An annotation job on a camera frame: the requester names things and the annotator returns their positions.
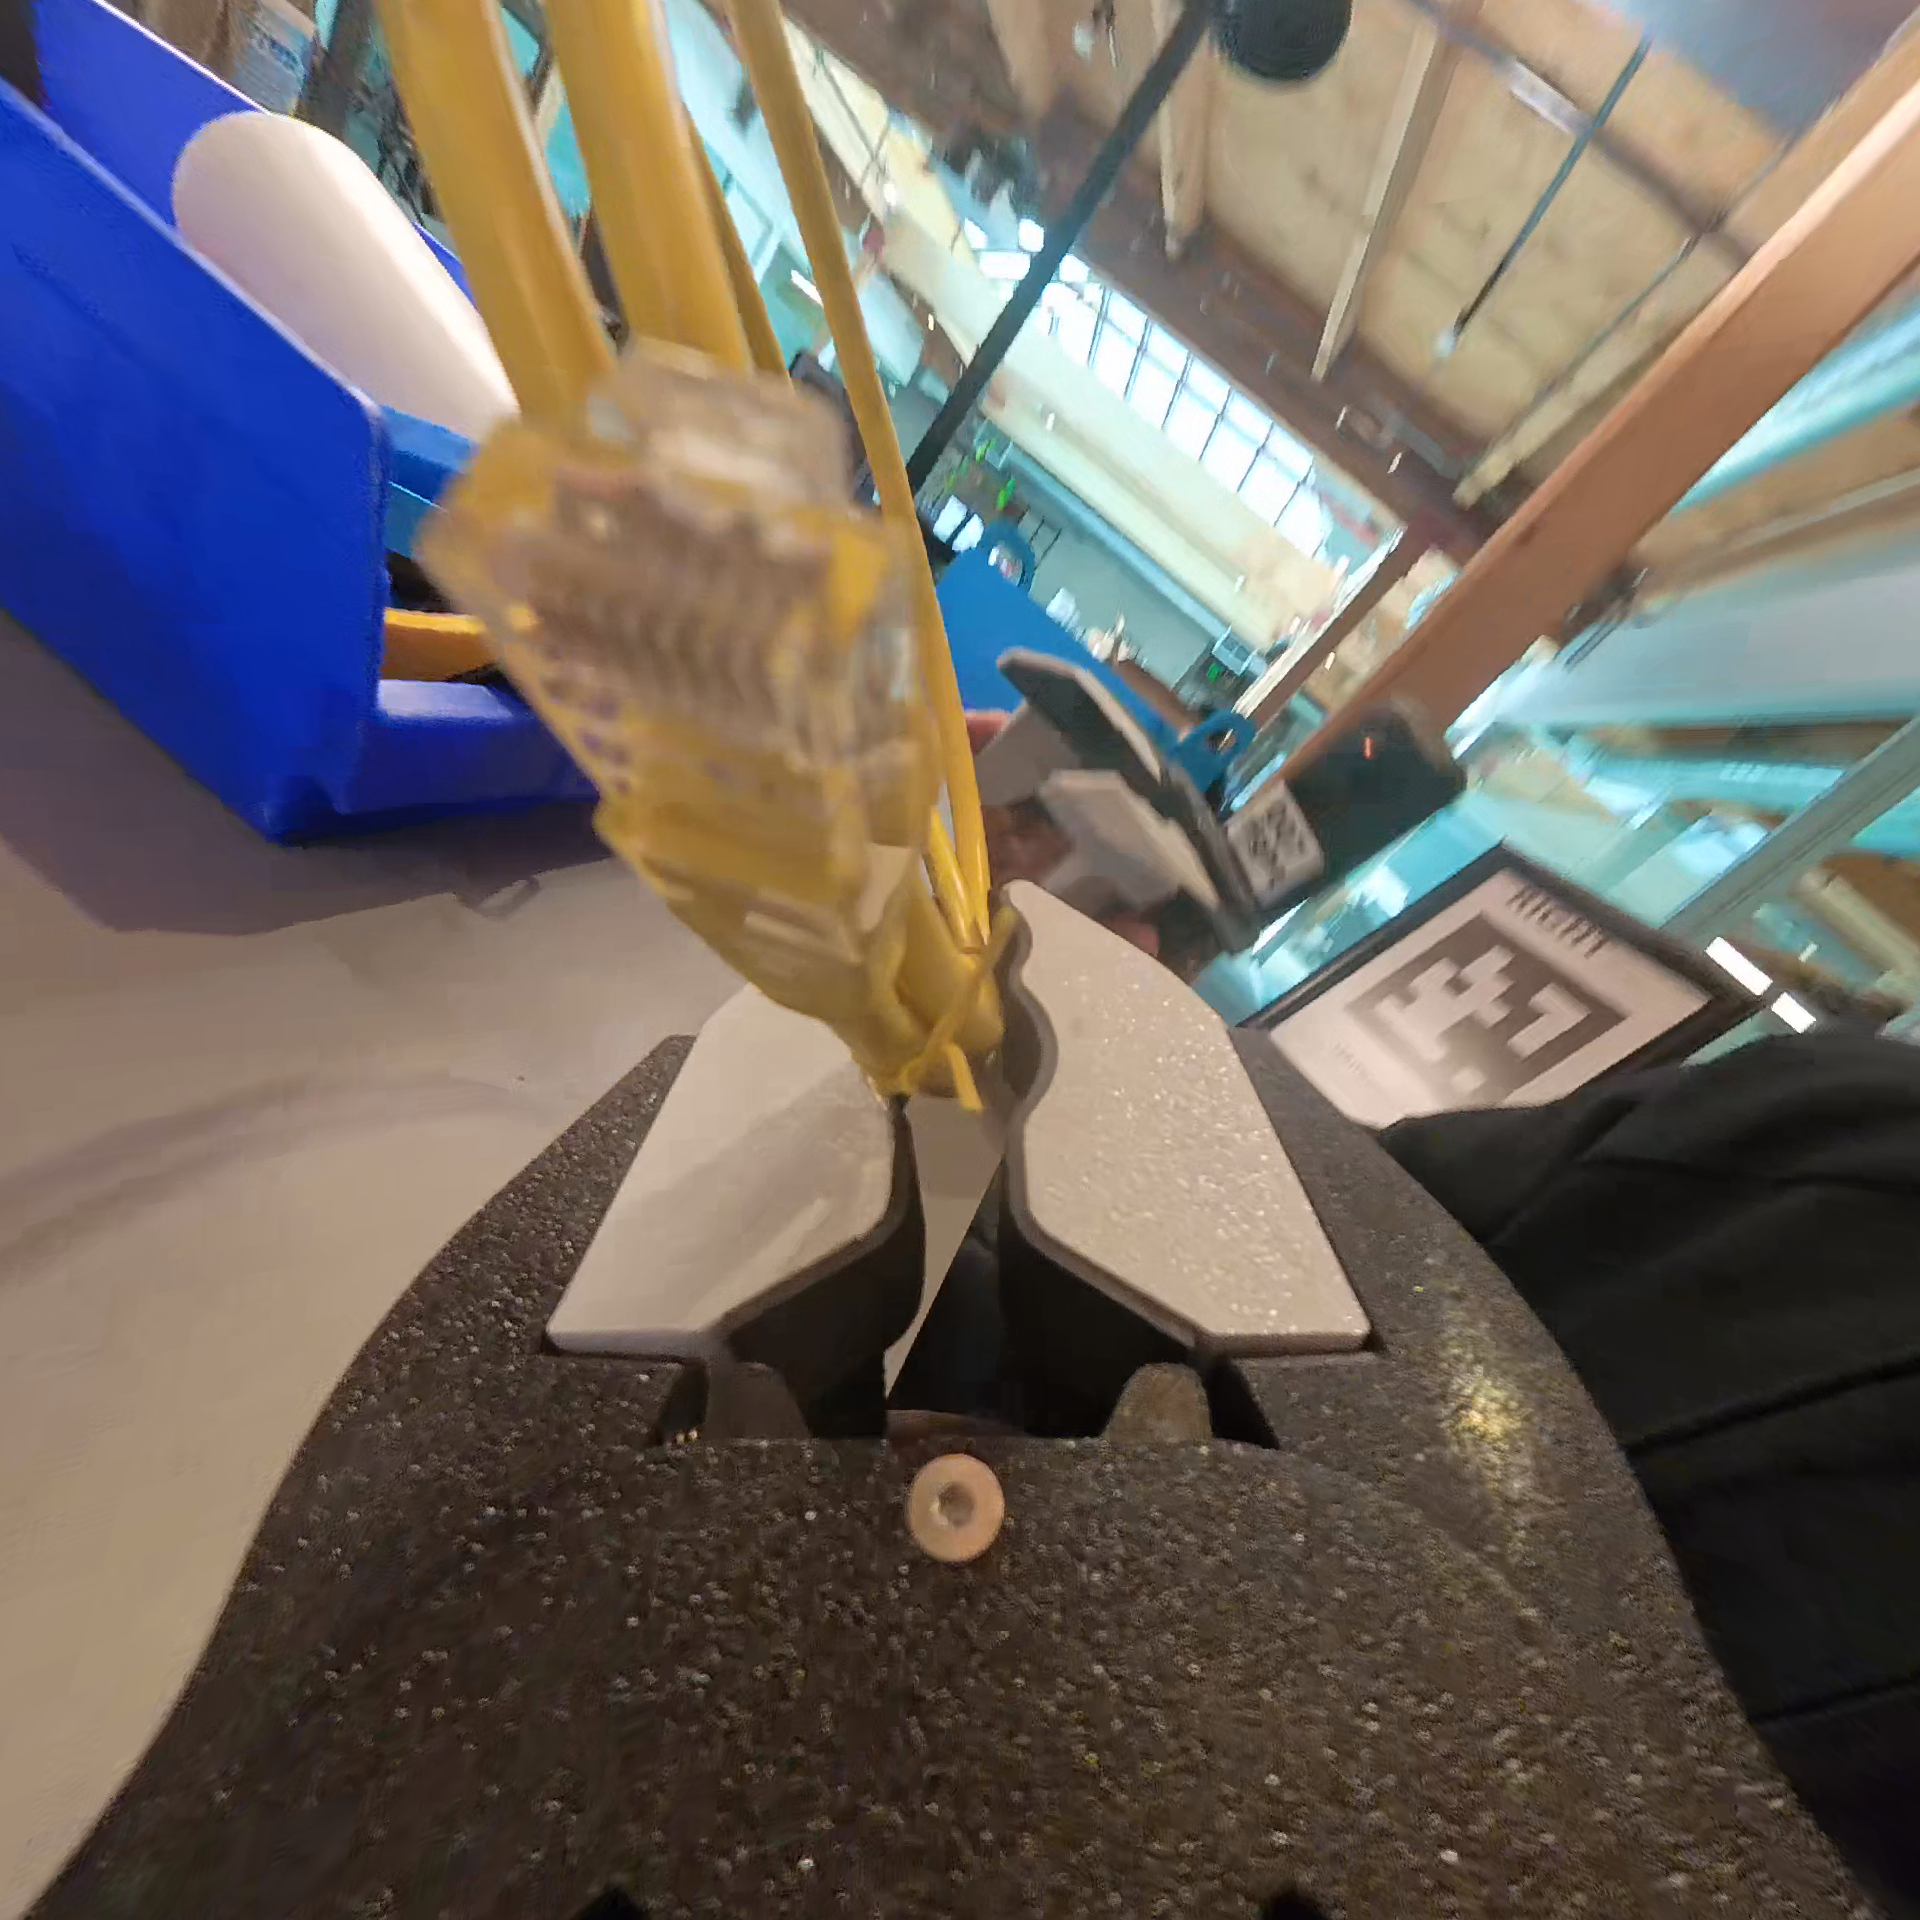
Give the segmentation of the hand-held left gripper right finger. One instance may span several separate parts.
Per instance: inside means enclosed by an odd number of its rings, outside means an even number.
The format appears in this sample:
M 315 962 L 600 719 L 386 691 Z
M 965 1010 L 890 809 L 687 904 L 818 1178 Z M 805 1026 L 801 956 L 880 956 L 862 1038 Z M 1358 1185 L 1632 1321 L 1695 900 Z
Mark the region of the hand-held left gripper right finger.
M 1009 1206 L 1063 1272 L 1198 1359 L 1353 1355 L 1372 1321 L 1234 1033 L 1034 883 L 1002 1006 Z

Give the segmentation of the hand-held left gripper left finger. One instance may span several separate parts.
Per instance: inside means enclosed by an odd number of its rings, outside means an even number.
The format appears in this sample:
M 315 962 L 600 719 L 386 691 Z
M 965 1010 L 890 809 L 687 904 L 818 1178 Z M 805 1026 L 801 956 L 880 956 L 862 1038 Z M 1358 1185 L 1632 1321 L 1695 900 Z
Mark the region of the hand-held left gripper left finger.
M 858 1372 L 912 1330 L 923 1209 L 905 1107 L 745 985 L 696 1034 L 548 1342 L 568 1355 Z

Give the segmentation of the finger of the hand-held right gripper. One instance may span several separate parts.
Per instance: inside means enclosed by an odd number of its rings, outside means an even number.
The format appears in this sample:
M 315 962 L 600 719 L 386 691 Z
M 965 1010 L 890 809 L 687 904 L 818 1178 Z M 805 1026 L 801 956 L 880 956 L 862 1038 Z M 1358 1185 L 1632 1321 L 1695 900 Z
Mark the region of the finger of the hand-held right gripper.
M 1037 807 L 1067 842 L 1037 883 L 1085 915 L 1147 915 L 1174 899 L 1217 910 L 1217 886 L 1190 833 L 1108 772 L 1055 772 Z
M 1006 651 L 996 669 L 1018 691 L 1018 708 L 996 730 L 996 807 L 1034 799 L 1055 773 L 1090 772 L 1119 778 L 1167 818 L 1192 816 L 1192 781 L 1090 663 Z

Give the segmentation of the blue storage bin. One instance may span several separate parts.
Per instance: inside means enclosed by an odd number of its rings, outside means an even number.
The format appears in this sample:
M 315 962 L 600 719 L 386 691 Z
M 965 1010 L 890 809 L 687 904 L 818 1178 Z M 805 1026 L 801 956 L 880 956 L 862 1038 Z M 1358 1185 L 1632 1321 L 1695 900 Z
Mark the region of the blue storage bin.
M 1194 715 L 1151 676 L 1095 659 L 1025 587 L 1002 577 L 978 550 L 953 557 L 934 590 L 963 708 L 1018 708 L 1018 691 L 998 671 L 998 657 L 1025 651 L 1088 669 L 1155 739 L 1183 739 L 1194 726 Z
M 2 609 L 272 842 L 587 804 L 494 683 L 382 676 L 470 442 L 322 370 L 171 220 L 252 112 L 112 4 L 2 4 Z

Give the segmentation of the person's right hand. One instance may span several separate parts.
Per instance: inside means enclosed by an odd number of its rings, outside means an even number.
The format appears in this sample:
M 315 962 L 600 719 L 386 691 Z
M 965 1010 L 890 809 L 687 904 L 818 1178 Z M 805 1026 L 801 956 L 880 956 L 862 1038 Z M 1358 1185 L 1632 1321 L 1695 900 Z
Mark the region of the person's right hand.
M 1073 760 L 1063 739 L 1033 708 L 971 708 L 965 739 L 994 892 L 1013 883 L 1047 883 L 1073 851 L 1073 840 L 1043 804 L 1043 788 Z

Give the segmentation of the black framed tag sign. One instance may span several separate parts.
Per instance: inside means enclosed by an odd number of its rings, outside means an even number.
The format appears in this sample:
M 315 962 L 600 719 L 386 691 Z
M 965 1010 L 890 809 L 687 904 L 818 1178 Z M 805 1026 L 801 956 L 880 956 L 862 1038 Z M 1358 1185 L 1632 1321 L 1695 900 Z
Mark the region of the black framed tag sign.
M 1687 1061 L 1759 1010 L 1708 953 L 1494 846 L 1241 1033 L 1385 1129 Z

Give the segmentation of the black round disc stand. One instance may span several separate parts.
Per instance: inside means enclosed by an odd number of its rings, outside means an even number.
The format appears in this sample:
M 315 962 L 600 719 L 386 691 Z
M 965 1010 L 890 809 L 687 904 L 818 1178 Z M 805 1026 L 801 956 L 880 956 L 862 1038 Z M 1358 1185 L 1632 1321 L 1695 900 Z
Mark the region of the black round disc stand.
M 946 393 L 941 412 L 905 466 L 907 486 L 916 493 L 986 384 L 1006 363 L 1043 295 L 1055 285 L 1063 257 L 1085 239 L 1090 220 L 1108 207 L 1118 181 L 1151 127 L 1160 112 L 1171 100 L 1192 60 L 1206 42 L 1216 42 L 1241 72 L 1271 84 L 1301 84 L 1321 75 L 1343 48 L 1353 25 L 1353 4 L 1183 4 L 1167 28 L 1151 61 L 1118 112 L 1112 127 L 1096 145 L 1088 174 L 1077 181 L 1063 208 L 1047 220 L 1043 250 L 1030 257 L 996 324 L 965 359 L 957 384 Z

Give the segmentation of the person's black sweater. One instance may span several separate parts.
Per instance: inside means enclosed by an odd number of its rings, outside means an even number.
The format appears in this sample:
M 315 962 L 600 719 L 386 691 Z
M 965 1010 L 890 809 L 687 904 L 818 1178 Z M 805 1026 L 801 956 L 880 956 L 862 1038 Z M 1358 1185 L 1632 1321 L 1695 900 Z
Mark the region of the person's black sweater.
M 1812 1027 L 1379 1139 L 1565 1353 L 1774 1763 L 1915 1916 L 1915 1044 Z

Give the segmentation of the yellow tape roll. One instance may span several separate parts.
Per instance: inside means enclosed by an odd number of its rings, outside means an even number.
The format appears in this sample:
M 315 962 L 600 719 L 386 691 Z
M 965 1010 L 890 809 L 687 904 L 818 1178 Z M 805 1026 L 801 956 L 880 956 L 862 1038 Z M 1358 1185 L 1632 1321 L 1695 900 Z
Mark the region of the yellow tape roll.
M 485 671 L 497 671 L 497 647 L 479 620 L 452 609 L 386 609 L 386 683 L 472 683 Z

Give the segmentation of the white film roll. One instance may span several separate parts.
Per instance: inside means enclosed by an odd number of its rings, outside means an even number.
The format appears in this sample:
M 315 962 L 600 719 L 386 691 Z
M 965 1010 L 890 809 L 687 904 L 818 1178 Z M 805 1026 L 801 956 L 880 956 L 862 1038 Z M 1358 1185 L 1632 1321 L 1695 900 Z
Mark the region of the white film roll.
M 515 419 L 472 301 L 332 134 L 267 112 L 212 119 L 171 197 L 190 248 L 345 384 L 467 442 Z

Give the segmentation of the wooden support post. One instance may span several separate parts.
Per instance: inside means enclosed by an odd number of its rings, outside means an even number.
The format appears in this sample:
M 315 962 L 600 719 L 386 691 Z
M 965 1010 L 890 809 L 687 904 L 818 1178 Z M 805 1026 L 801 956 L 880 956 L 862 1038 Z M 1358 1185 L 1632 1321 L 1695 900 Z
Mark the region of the wooden support post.
M 1708 301 L 1472 556 L 1353 701 L 1282 760 L 1304 778 L 1379 706 L 1445 728 L 1618 567 L 1677 499 L 1915 268 L 1915 84 Z

